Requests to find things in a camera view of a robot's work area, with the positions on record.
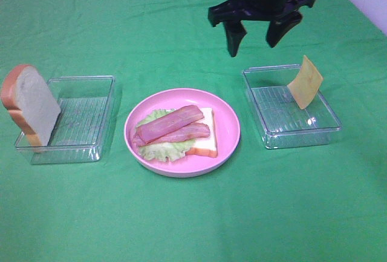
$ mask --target black robotic claw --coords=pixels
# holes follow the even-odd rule
[[[301,22],[298,9],[312,8],[315,0],[227,0],[209,9],[208,19],[213,27],[223,22],[227,48],[236,56],[243,37],[247,34],[241,21],[270,21],[266,34],[269,46],[274,47],[281,38]]]

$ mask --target green fabric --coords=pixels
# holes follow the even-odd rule
[[[114,137],[96,163],[33,166],[0,108],[0,261],[386,261],[387,39],[348,0],[317,0],[276,48],[244,23],[237,57],[207,9],[225,0],[0,0],[0,78],[33,64],[44,78],[112,74]],[[241,71],[301,63],[343,123],[325,146],[267,150]],[[194,178],[142,167],[123,139],[136,104],[192,87],[241,124],[228,162]]]

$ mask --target green lettuce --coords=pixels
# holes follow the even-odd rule
[[[143,120],[139,121],[136,127],[149,123],[157,118],[163,117],[166,114],[173,112],[174,110],[153,110]],[[164,142],[151,144],[139,147],[138,152],[145,160],[156,159],[158,161],[166,162],[167,159],[171,162],[182,158],[186,155],[186,152],[190,150],[192,145],[195,143],[195,139],[186,140],[183,142]]]

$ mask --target white bread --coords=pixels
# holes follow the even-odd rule
[[[194,145],[186,152],[186,155],[199,155],[215,158],[218,156],[218,148],[215,135],[215,119],[212,108],[200,108],[204,114],[204,118],[197,121],[205,123],[210,128],[210,136],[196,138]]]
[[[46,146],[60,107],[37,69],[17,65],[5,78],[0,97],[30,145]]]

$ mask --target plastic box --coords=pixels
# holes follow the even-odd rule
[[[113,76],[58,77],[47,82],[60,105],[47,146],[30,146],[24,133],[16,150],[31,164],[100,160],[114,106]]]
[[[301,110],[287,85],[300,65],[256,67],[243,71],[259,134],[268,149],[329,144],[341,122],[320,91]]]

